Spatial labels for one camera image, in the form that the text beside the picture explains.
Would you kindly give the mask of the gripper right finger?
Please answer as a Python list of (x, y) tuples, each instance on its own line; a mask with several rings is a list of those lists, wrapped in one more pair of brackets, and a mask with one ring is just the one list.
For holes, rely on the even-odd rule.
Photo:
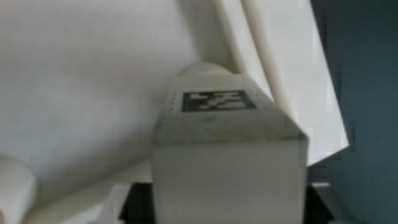
[(303, 224), (355, 224), (355, 217), (326, 182), (307, 186)]

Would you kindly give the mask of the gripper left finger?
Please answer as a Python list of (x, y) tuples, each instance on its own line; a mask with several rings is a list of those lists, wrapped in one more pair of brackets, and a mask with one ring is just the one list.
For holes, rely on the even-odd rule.
[(99, 212), (99, 224), (154, 224), (152, 187), (149, 183), (117, 184)]

